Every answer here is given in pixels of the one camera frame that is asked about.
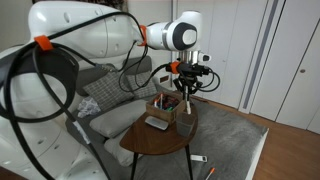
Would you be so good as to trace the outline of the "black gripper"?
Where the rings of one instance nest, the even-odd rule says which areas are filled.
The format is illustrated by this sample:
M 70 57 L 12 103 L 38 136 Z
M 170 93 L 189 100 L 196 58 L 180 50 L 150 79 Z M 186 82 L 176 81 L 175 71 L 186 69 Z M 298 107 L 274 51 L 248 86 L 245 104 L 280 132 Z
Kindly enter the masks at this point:
M 179 73 L 184 74 L 184 75 L 189 75 L 189 76 L 200 76 L 202 77 L 203 75 L 208 75 L 209 74 L 209 68 L 207 66 L 203 65 L 198 65 L 198 64 L 187 64 L 187 63 L 180 63 L 177 66 L 177 70 Z M 183 97 L 186 97 L 186 85 L 185 81 L 182 77 L 178 77 L 178 81 L 180 83 L 180 91 L 183 94 Z M 189 86 L 189 94 L 193 95 L 197 92 L 197 89 L 195 88 L 195 84 L 197 82 L 197 78 L 193 77 L 189 80 L 191 85 Z

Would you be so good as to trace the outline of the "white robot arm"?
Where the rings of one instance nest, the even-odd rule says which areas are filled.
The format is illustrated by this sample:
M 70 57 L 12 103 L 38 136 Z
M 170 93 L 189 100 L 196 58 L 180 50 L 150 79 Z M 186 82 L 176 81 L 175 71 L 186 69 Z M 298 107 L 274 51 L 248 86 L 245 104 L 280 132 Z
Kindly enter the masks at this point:
M 199 12 L 185 11 L 172 22 L 143 27 L 133 15 L 108 6 L 35 3 L 28 16 L 30 41 L 1 54 L 2 167 L 26 178 L 63 175 L 80 145 L 54 120 L 73 103 L 79 71 L 98 69 L 134 44 L 197 52 L 201 19 Z

